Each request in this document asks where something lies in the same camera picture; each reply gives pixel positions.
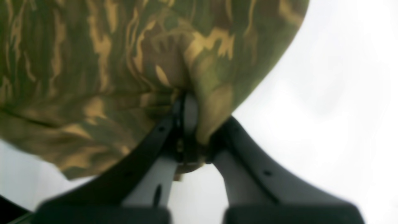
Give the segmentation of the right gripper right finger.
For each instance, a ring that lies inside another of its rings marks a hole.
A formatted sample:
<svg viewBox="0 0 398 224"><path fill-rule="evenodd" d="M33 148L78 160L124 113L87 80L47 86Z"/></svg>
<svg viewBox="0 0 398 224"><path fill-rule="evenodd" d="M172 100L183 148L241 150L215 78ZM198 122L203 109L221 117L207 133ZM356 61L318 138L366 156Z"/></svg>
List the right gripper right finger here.
<svg viewBox="0 0 398 224"><path fill-rule="evenodd" d="M357 207L289 172L267 155L230 116L206 149L195 139L198 104L187 94L187 166L213 164L229 207L224 224L363 224Z"/></svg>

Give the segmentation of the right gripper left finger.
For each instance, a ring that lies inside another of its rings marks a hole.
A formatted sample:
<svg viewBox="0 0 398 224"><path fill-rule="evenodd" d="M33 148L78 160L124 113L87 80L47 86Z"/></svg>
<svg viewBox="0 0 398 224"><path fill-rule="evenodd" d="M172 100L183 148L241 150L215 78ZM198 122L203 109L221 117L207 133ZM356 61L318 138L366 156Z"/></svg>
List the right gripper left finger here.
<svg viewBox="0 0 398 224"><path fill-rule="evenodd" d="M33 224L170 224L166 206L183 163L183 107L171 111L127 157L94 180L43 203Z"/></svg>

